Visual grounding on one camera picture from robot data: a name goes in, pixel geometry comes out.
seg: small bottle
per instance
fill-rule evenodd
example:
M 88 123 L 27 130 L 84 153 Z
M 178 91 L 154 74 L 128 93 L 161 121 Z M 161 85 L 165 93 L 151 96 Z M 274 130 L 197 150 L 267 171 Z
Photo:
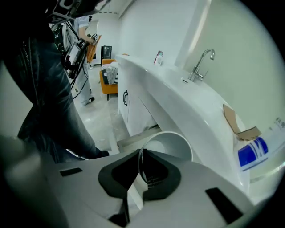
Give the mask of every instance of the small bottle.
M 251 169 L 278 153 L 285 147 L 285 122 L 277 118 L 273 126 L 260 137 L 237 152 L 238 162 L 242 171 Z
M 159 52 L 157 53 L 156 58 L 155 58 L 155 64 L 156 64 L 156 65 L 161 65 L 161 63 L 162 63 L 162 56 L 163 56 L 162 51 L 159 51 Z

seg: white cabinet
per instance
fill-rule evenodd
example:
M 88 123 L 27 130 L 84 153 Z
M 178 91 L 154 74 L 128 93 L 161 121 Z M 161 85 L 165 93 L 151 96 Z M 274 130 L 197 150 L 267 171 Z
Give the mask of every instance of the white cabinet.
M 119 67 L 118 71 L 118 108 L 123 116 L 124 122 L 128 121 L 130 93 L 128 91 L 129 80 L 124 73 L 124 70 Z
M 132 93 L 130 97 L 130 107 L 128 114 L 129 134 L 133 136 L 139 134 L 150 127 L 156 125 L 155 120 L 152 118 L 151 114 L 144 106 L 139 97 Z
M 130 136 L 142 133 L 156 125 L 155 120 L 139 99 L 127 68 L 118 69 L 118 108 Z

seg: jeans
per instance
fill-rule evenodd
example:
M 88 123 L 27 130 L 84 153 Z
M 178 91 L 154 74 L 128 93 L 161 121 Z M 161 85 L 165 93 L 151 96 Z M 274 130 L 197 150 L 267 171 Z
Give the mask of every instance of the jeans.
M 64 162 L 70 149 L 79 157 L 93 159 L 101 151 L 87 132 L 74 106 L 61 54 L 54 43 L 29 38 L 7 53 L 5 65 L 12 78 L 32 102 L 18 137 L 48 152 L 56 163 Z

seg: cardboard piece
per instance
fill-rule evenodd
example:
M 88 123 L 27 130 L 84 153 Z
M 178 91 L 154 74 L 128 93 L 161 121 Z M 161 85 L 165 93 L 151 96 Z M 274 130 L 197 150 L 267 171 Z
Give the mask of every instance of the cardboard piece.
M 250 141 L 256 139 L 261 135 L 259 129 L 255 126 L 251 129 L 247 129 L 245 131 L 240 131 L 237 123 L 236 123 L 236 112 L 232 110 L 230 107 L 224 104 L 224 116 L 229 123 L 232 131 L 237 135 L 239 140 Z

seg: cabinet handle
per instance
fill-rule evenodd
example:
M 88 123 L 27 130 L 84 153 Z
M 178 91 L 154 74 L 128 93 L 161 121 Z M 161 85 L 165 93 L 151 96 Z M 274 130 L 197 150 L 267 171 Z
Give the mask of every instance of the cabinet handle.
M 128 96 L 128 95 L 129 95 L 129 93 L 127 92 L 127 93 L 125 94 L 125 96 L 124 96 L 124 104 L 125 104 L 125 106 L 128 106 L 127 103 L 126 103 L 126 96 Z
M 126 90 L 125 92 L 124 92 L 124 94 L 123 94 L 123 101 L 124 101 L 124 104 L 125 104 L 125 93 L 127 93 L 128 91 Z

